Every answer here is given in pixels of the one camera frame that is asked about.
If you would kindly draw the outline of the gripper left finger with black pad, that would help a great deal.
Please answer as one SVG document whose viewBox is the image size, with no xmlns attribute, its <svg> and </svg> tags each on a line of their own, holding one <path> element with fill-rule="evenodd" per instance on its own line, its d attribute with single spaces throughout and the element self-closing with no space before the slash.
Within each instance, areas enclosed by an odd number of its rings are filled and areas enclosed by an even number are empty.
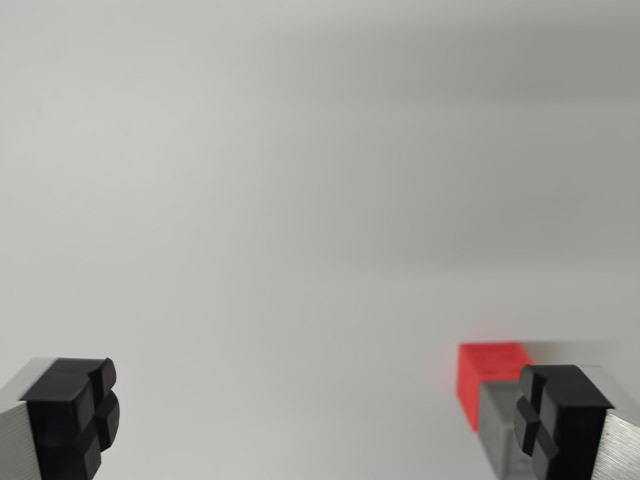
<svg viewBox="0 0 640 480">
<path fill-rule="evenodd" d="M 109 359 L 33 358 L 1 387 L 1 477 L 89 480 L 116 438 Z"/>
</svg>

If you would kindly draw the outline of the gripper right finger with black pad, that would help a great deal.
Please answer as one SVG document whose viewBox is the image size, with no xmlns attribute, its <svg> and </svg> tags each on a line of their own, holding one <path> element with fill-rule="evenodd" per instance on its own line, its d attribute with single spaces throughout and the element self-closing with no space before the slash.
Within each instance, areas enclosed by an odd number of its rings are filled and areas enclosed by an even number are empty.
<svg viewBox="0 0 640 480">
<path fill-rule="evenodd" d="M 515 436 L 536 478 L 639 477 L 639 401 L 606 370 L 526 365 L 519 387 Z"/>
</svg>

